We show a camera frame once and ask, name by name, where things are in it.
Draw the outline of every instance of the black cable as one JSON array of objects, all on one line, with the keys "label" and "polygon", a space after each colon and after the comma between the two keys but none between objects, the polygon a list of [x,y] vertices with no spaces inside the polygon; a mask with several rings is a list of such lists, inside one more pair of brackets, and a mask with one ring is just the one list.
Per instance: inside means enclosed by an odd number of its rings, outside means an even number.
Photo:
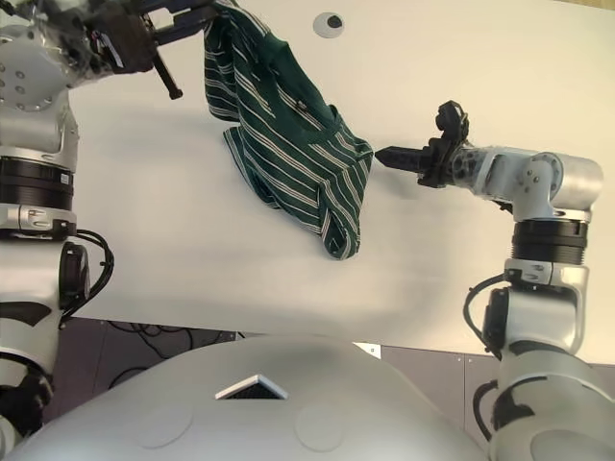
[{"label": "black cable", "polygon": [[485,384],[479,386],[479,388],[474,393],[474,397],[472,398],[472,410],[474,411],[474,419],[479,426],[480,432],[486,439],[487,442],[491,440],[491,432],[487,428],[487,425],[484,423],[482,419],[482,415],[480,413],[480,403],[482,402],[482,398],[487,395],[490,391],[496,389],[498,387],[498,381],[494,379],[493,381],[489,381]]},{"label": "black cable", "polygon": [[113,274],[113,267],[115,265],[115,256],[113,255],[107,240],[105,240],[102,235],[91,230],[79,229],[77,230],[75,237],[92,243],[103,250],[104,261],[100,263],[101,266],[103,266],[103,271],[101,272],[98,280],[96,280],[96,282],[91,286],[89,296],[85,299],[76,299],[69,307],[66,308],[61,315],[63,321],[69,320],[79,309],[89,303],[89,301],[96,297],[96,295],[98,295],[103,288],[107,286],[107,283],[109,283],[111,275]]},{"label": "black cable", "polygon": [[124,331],[125,333],[135,333],[135,331],[133,329],[129,329],[129,328],[124,328],[121,327],[120,325],[118,325],[116,322],[112,322],[111,320],[107,320],[107,323],[115,328],[115,329],[119,329],[120,331]]},{"label": "black cable", "polygon": [[173,327],[163,327],[161,325],[158,325],[158,328],[160,328],[165,333],[179,333],[180,331],[183,331],[185,329],[184,327],[173,328]]},{"label": "black cable", "polygon": [[[147,334],[146,334],[146,330],[147,328],[158,328],[160,332],[168,332],[168,333],[179,333],[180,331],[185,331],[185,333],[187,334],[188,337],[188,350],[192,351],[194,350],[194,335],[192,333],[192,329],[191,328],[165,328],[162,327],[160,325],[147,325],[147,324],[130,324],[131,328],[124,328],[120,325],[118,325],[115,322],[112,321],[108,321],[109,325],[111,325],[113,328],[116,328],[120,331],[123,331],[125,333],[136,333],[138,334],[138,336],[141,338],[141,340],[145,343],[145,345],[150,348],[152,351],[154,351],[156,353],[156,355],[163,359],[166,360],[168,358],[171,358],[170,356],[165,355],[164,353],[162,353],[162,351],[160,349],[158,349],[154,344],[150,343]],[[204,346],[210,346],[212,344],[215,344],[218,342],[218,340],[222,337],[222,334],[224,333],[224,330],[219,330],[218,333],[216,334],[215,338],[213,338],[213,341],[207,343]],[[114,387],[115,385],[117,385],[118,381],[125,376],[126,374],[133,372],[133,371],[145,371],[148,370],[148,367],[132,367],[129,368],[127,370],[124,370],[122,373],[120,373],[118,376],[116,376],[112,381],[111,384],[109,385],[109,389],[111,389],[112,387]]]},{"label": "black cable", "polygon": [[124,377],[125,375],[127,375],[128,373],[131,372],[144,372],[145,370],[149,370],[148,367],[131,367],[129,369],[124,370],[122,373],[120,373],[119,375],[117,375],[112,381],[111,384],[109,385],[108,389],[112,389],[113,387],[115,387],[118,383],[119,380]]},{"label": "black cable", "polygon": [[160,349],[158,349],[155,345],[153,345],[152,343],[150,343],[148,337],[146,334],[143,333],[143,331],[141,330],[136,330],[135,331],[136,334],[138,334],[139,338],[141,338],[143,340],[143,342],[145,343],[145,345],[150,348],[152,351],[154,351],[156,353],[156,355],[158,357],[160,357],[162,360],[166,360],[168,358],[171,358],[172,355],[165,355],[164,353],[162,353],[162,351]]},{"label": "black cable", "polygon": [[498,351],[491,351],[489,349],[489,346],[482,337],[482,332],[477,328],[474,321],[472,320],[472,314],[470,313],[470,304],[477,296],[477,294],[480,293],[482,290],[502,281],[504,281],[504,274],[500,274],[498,276],[492,277],[491,279],[484,280],[474,288],[470,288],[470,293],[468,293],[468,296],[465,299],[465,303],[463,304],[463,319],[465,320],[465,323],[468,324],[468,327],[470,327],[474,334],[477,335],[477,338],[480,339],[482,344],[485,346],[485,351],[492,352],[498,360],[502,360],[502,354]]}]

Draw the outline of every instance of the gray floor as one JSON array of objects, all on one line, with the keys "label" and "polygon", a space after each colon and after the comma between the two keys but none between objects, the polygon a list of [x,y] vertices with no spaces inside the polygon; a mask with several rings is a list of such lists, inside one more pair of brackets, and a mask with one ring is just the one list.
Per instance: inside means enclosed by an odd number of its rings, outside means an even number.
[{"label": "gray floor", "polygon": [[[229,331],[198,330],[194,336],[197,347],[235,338],[234,332]],[[168,355],[181,353],[188,346],[184,332],[165,333],[153,338],[152,343]],[[486,446],[472,414],[472,396],[478,386],[496,377],[496,359],[388,347],[382,348],[381,355],[382,360],[408,376],[442,413]],[[57,418],[104,392],[120,372],[130,367],[149,367],[160,361],[136,334],[118,331],[106,322],[71,321],[61,332],[55,370],[56,396],[47,408],[46,419]],[[608,390],[615,394],[615,367],[596,366],[596,369]],[[492,403],[493,393],[485,397],[483,408],[488,409]]]}]

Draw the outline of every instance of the table surface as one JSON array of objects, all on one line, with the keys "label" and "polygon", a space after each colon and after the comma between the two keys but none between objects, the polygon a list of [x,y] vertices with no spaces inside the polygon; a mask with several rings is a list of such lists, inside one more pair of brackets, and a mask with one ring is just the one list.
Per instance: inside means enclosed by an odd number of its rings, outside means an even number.
[{"label": "table surface", "polygon": [[[455,99],[477,145],[597,160],[607,181],[590,230],[580,355],[615,363],[615,12],[546,0],[241,4],[290,42],[326,100],[375,149],[422,147],[439,135],[438,106]],[[322,12],[343,18],[340,37],[313,32]],[[162,55],[180,101],[168,100],[153,73],[72,93],[82,137],[75,210],[80,227],[103,233],[116,254],[111,283],[83,316],[481,352],[461,305],[468,287],[503,270],[509,215],[375,164],[361,249],[331,260],[318,237],[261,203],[236,171],[222,138],[230,124],[206,108],[202,38]]]}]

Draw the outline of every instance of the cloth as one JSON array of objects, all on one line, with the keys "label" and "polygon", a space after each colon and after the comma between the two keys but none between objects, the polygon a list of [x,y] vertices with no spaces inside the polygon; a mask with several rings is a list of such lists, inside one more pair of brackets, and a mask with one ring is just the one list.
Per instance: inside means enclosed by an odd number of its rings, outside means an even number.
[{"label": "cloth", "polygon": [[209,111],[239,122],[226,143],[245,181],[345,259],[360,244],[359,214],[373,150],[327,106],[290,51],[235,1],[218,0],[205,29]]}]

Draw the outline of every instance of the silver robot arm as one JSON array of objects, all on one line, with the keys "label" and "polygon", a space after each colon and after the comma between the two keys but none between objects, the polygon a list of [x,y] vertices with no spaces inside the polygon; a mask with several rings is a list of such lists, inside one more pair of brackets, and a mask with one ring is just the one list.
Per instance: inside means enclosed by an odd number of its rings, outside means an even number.
[{"label": "silver robot arm", "polygon": [[66,240],[79,138],[67,87],[83,75],[18,22],[0,29],[0,458],[39,427],[62,309],[88,288],[86,250]]},{"label": "silver robot arm", "polygon": [[[62,3],[0,0],[0,459],[40,427],[61,321],[106,283],[90,293],[86,249],[68,240],[79,236],[68,91],[156,68],[169,96],[181,97],[157,47],[215,16],[210,1]],[[160,8],[176,23],[156,30],[148,13]],[[106,264],[112,270],[112,254]]]},{"label": "silver robot arm", "polygon": [[512,258],[491,293],[482,331],[500,360],[493,408],[493,461],[615,460],[615,404],[592,368],[574,356],[584,333],[589,270],[583,265],[592,205],[603,185],[589,159],[513,148],[476,148],[454,102],[436,118],[443,131],[421,151],[391,147],[386,166],[430,187],[456,185],[497,203],[516,222]]}]

